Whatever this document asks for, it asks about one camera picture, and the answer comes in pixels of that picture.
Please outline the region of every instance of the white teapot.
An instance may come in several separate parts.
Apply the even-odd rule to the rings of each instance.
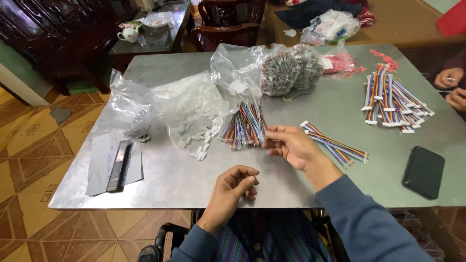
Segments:
[[[119,39],[123,41],[128,41],[130,43],[135,43],[137,41],[138,35],[139,35],[139,27],[136,27],[136,29],[125,28],[123,29],[123,32],[120,32],[117,34]]]

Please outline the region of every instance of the person's left hand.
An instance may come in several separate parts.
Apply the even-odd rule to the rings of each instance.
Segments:
[[[257,194],[254,185],[259,181],[255,176],[259,171],[244,165],[235,165],[221,174],[210,196],[209,204],[199,219],[197,225],[211,235],[217,229],[226,225],[238,208],[241,196],[248,200],[255,200]]]
[[[445,100],[456,110],[466,110],[466,90],[457,88],[445,96]]]

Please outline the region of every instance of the colorful wires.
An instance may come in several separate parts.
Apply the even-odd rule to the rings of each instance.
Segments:
[[[241,102],[239,110],[225,125],[219,140],[231,144],[230,148],[242,150],[244,145],[257,146],[265,140],[267,124],[262,115],[261,105],[253,97],[253,101]]]
[[[393,75],[387,74],[393,71],[389,68],[388,64],[378,64],[377,72],[367,76],[366,97],[362,108],[362,111],[368,111],[365,122],[376,125],[377,118],[381,118],[383,126],[398,126],[402,133],[412,134],[425,121],[422,117],[433,116],[435,113]]]
[[[347,155],[352,156],[364,163],[367,163],[369,160],[369,154],[367,152],[354,149],[325,137],[315,126],[311,125],[311,123],[308,121],[304,121],[301,124],[301,127],[305,129],[305,132],[310,138],[323,144],[344,168],[348,168],[354,164],[354,161],[351,160]]]

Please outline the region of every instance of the red bag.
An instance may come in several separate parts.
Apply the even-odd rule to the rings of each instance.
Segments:
[[[442,35],[466,34],[466,0],[461,0],[437,21]]]

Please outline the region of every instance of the blue long-sleeve shirt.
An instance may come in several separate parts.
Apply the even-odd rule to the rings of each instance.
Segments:
[[[364,195],[347,175],[315,196],[329,214],[350,260],[433,261],[410,233],[383,206]],[[168,261],[209,261],[217,246],[212,235],[194,225]]]

